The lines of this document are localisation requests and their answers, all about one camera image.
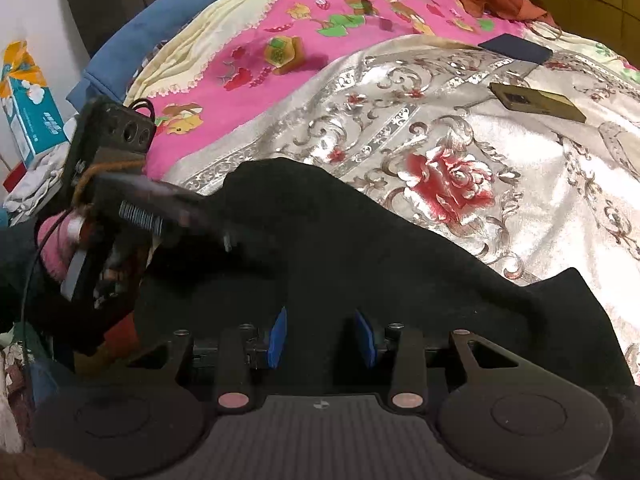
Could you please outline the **black pants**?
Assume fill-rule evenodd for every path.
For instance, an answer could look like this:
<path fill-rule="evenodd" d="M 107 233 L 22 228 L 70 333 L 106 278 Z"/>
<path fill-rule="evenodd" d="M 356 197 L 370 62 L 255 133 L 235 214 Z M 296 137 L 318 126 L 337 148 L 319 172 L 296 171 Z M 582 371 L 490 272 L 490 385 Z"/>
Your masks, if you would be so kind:
<path fill-rule="evenodd" d="M 345 322 L 362 311 L 433 342 L 472 330 L 587 389 L 634 384 L 573 269 L 515 285 L 322 169 L 282 158 L 239 166 L 202 206 L 213 231 L 166 240 L 145 272 L 134 307 L 145 344 L 175 330 L 264 327 L 285 312 L 282 379 L 331 391 L 347 361 Z"/>

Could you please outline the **pink knitted cloth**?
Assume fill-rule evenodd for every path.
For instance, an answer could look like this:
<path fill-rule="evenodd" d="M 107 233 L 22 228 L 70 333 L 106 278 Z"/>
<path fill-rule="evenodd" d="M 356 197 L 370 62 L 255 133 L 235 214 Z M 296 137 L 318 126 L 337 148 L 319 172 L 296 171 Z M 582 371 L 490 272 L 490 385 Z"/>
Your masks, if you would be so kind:
<path fill-rule="evenodd" d="M 55 222 L 60 220 L 64 214 L 56 214 L 42 222 L 37 235 L 37 242 L 41 244 L 48 233 L 51 233 L 43 245 L 40 258 L 51 278 L 62 282 L 66 278 L 70 262 L 75 250 L 80 243 L 80 231 L 84 218 L 77 212 L 70 212 L 53 229 Z"/>

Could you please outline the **white cloth pile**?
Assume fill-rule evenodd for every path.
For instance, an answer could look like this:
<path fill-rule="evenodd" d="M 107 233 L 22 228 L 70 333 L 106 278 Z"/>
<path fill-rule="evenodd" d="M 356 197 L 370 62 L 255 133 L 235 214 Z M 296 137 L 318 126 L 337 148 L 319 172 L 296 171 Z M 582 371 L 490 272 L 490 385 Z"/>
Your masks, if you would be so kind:
<path fill-rule="evenodd" d="M 9 226 L 25 221 L 35 213 L 62 178 L 69 150 L 68 142 L 56 146 L 40 159 L 34 169 L 27 170 L 17 186 L 9 192 L 2 203 L 2 209 L 8 214 Z"/>

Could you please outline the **blue orange tissue box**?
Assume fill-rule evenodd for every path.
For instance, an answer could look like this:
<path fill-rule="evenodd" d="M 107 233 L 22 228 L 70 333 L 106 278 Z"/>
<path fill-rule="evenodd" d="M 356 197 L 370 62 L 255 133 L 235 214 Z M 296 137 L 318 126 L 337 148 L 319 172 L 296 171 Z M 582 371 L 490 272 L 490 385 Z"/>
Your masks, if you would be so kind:
<path fill-rule="evenodd" d="M 1 105 L 26 169 L 67 141 L 60 111 L 24 40 L 4 50 Z"/>

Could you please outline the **blue pillow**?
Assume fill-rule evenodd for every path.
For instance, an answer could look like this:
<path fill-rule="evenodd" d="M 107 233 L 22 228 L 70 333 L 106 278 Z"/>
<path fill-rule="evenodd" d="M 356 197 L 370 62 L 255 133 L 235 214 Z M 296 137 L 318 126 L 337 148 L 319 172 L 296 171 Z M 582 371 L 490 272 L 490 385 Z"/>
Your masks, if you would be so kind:
<path fill-rule="evenodd" d="M 217 0 L 156 0 L 99 48 L 66 96 L 75 110 L 98 96 L 122 102 L 143 60 Z"/>

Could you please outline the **cream floral bedspread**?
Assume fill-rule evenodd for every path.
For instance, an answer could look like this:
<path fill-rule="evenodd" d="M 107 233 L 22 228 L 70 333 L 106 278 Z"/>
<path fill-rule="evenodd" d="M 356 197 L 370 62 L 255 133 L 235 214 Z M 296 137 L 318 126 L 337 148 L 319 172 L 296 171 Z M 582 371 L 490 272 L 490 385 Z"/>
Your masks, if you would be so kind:
<path fill-rule="evenodd" d="M 566 96 L 584 124 L 505 108 L 491 82 Z M 639 369 L 639 87 L 570 50 L 534 65 L 405 36 L 339 58 L 166 181 L 213 193 L 241 162 L 319 166 L 528 284 L 572 266 Z"/>

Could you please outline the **pink floral blanket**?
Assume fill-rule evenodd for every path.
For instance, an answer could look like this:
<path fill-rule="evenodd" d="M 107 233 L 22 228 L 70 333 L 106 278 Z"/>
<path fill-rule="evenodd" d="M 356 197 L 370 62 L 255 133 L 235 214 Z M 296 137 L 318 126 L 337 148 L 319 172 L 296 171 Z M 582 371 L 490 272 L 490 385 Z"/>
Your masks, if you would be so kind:
<path fill-rule="evenodd" d="M 145 98 L 155 110 L 145 172 L 163 177 L 342 56 L 410 34 L 476 46 L 524 32 L 516 21 L 474 18 L 459 0 L 218 0 L 128 90 L 128 103 Z"/>

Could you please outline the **gold-brown flat box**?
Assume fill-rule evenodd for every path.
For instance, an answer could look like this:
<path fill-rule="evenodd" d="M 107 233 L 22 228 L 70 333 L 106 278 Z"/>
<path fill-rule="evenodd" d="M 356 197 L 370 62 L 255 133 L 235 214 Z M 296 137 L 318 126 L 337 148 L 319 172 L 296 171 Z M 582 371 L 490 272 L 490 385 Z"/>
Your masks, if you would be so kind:
<path fill-rule="evenodd" d="M 491 82 L 492 94 L 508 110 L 546 115 L 584 124 L 586 116 L 566 96 L 544 90 Z"/>

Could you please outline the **dark blue wallet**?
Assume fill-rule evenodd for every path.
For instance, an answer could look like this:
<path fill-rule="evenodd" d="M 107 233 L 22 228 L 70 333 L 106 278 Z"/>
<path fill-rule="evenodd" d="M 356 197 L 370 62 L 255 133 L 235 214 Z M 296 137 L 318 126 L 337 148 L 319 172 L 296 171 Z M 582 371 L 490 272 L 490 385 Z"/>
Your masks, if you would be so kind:
<path fill-rule="evenodd" d="M 502 34 L 481 42 L 480 48 L 513 58 L 514 60 L 544 64 L 552 57 L 552 51 L 534 42 L 510 34 Z"/>

